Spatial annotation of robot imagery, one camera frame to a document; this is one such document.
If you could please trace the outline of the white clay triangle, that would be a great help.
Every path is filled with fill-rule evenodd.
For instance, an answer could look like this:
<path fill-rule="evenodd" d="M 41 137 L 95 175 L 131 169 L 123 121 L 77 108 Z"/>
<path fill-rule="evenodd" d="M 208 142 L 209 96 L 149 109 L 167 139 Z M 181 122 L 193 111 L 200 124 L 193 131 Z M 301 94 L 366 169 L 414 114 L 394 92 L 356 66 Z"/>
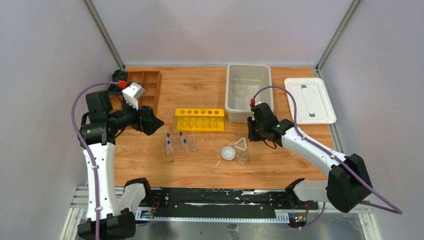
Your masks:
<path fill-rule="evenodd" d="M 241 151 L 246 151 L 248 149 L 246 138 L 241 137 L 234 143 L 233 147 Z"/>

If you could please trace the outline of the small clear glass beaker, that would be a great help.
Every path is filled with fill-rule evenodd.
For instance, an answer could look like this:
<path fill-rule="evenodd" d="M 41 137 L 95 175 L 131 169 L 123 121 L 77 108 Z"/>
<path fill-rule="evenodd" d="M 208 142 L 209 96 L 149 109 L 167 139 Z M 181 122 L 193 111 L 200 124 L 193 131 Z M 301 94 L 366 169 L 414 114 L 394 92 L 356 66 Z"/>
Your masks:
<path fill-rule="evenodd" d="M 239 98 L 239 99 L 245 98 L 247 94 L 246 86 L 237 86 L 234 90 L 234 94 L 236 98 Z"/>

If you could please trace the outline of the small glass flask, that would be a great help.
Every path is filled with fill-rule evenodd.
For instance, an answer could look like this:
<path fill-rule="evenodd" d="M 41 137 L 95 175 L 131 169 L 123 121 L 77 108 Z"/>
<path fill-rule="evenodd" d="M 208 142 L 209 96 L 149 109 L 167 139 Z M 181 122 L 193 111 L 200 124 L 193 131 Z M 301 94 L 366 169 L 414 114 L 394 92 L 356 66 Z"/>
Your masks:
<path fill-rule="evenodd" d="M 250 159 L 250 155 L 247 151 L 240 151 L 237 155 L 237 163 L 240 166 L 245 166 Z"/>

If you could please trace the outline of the white porcelain evaporating dish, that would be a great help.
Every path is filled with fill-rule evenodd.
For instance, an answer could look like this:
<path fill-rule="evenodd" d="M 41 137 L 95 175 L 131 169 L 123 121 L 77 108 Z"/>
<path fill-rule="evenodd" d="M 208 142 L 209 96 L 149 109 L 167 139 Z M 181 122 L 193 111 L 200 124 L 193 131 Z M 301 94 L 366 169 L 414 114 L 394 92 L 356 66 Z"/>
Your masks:
<path fill-rule="evenodd" d="M 232 161 L 236 157 L 236 150 L 232 146 L 225 146 L 220 152 L 221 157 L 226 161 Z"/>

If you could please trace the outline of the white plastic bin lid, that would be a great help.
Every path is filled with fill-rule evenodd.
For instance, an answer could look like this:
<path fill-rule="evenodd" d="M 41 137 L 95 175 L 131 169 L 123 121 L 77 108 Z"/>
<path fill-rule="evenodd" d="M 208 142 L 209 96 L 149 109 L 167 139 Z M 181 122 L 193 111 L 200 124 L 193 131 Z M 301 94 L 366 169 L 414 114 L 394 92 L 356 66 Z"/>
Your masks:
<path fill-rule="evenodd" d="M 324 81 L 319 77 L 291 77 L 284 80 L 289 92 L 290 113 L 298 125 L 331 125 L 337 117 Z"/>

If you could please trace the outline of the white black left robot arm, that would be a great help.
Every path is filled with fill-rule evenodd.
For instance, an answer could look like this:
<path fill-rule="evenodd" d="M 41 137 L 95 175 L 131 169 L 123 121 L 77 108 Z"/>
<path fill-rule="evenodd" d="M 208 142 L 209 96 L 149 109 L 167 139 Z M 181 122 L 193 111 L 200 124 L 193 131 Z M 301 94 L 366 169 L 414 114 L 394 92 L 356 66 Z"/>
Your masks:
<path fill-rule="evenodd" d="M 88 176 L 88 209 L 86 222 L 77 227 L 84 240 L 124 240 L 136 233 L 135 213 L 140 206 L 153 201 L 148 180 L 132 179 L 117 196 L 114 156 L 118 132 L 131 127 L 147 136 L 152 135 L 164 122 L 154 115 L 148 105 L 140 105 L 140 93 L 122 91 L 122 109 L 113 111 L 106 90 L 85 96 L 88 111 L 81 118 L 77 136 L 83 148 Z"/>

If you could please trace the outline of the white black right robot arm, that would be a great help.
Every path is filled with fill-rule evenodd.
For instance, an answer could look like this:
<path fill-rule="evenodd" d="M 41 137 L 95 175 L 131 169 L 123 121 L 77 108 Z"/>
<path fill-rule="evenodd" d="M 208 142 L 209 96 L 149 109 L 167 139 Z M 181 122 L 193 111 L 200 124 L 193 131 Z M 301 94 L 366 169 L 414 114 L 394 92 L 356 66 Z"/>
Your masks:
<path fill-rule="evenodd" d="M 317 167 L 326 180 L 299 178 L 285 190 L 286 204 L 298 209 L 305 202 L 329 202 L 342 213 L 350 212 L 371 194 L 371 180 L 364 160 L 357 154 L 347 156 L 332 150 L 305 134 L 288 120 L 278 120 L 269 105 L 259 102 L 251 106 L 248 138 L 251 142 L 272 143 L 302 156 Z"/>

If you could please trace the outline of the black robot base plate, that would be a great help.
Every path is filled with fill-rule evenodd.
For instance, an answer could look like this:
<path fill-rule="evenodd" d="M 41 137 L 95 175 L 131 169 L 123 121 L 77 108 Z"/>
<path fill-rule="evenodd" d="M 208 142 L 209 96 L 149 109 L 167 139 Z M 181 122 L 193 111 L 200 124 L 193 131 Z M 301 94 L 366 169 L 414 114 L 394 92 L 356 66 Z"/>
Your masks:
<path fill-rule="evenodd" d="M 153 188 L 139 207 L 154 219 L 274 220 L 277 211 L 305 214 L 315 201 L 301 202 L 283 189 Z"/>

